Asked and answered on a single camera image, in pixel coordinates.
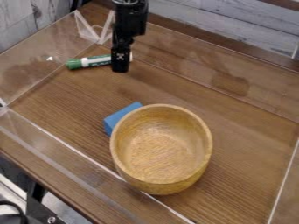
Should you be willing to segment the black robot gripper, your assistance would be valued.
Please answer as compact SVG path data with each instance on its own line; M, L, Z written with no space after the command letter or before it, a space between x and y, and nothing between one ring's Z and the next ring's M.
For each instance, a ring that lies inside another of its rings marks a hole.
M127 73L131 46L124 41L146 34L148 0L112 0L115 5L111 66L115 73Z

